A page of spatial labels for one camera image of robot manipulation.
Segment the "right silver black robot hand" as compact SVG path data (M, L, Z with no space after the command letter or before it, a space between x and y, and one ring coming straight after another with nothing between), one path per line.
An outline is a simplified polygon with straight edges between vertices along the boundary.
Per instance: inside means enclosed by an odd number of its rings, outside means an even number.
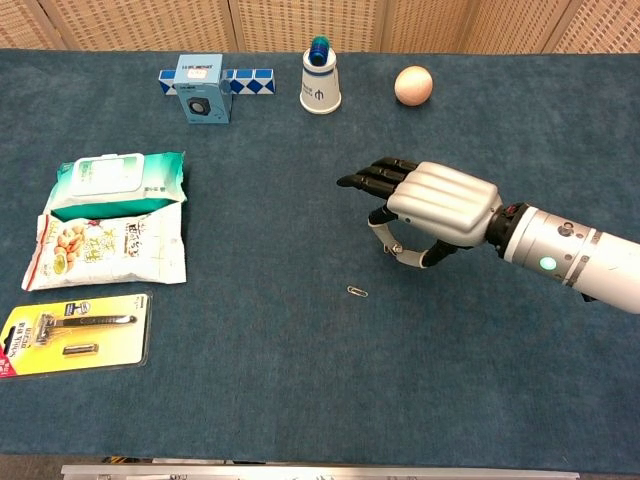
M368 226L384 251L405 265L425 269L459 249L486 242L490 221L502 206L495 184L454 168L383 157L370 166L337 180L385 200L368 216ZM392 234L398 220L436 239L427 250L414 251Z

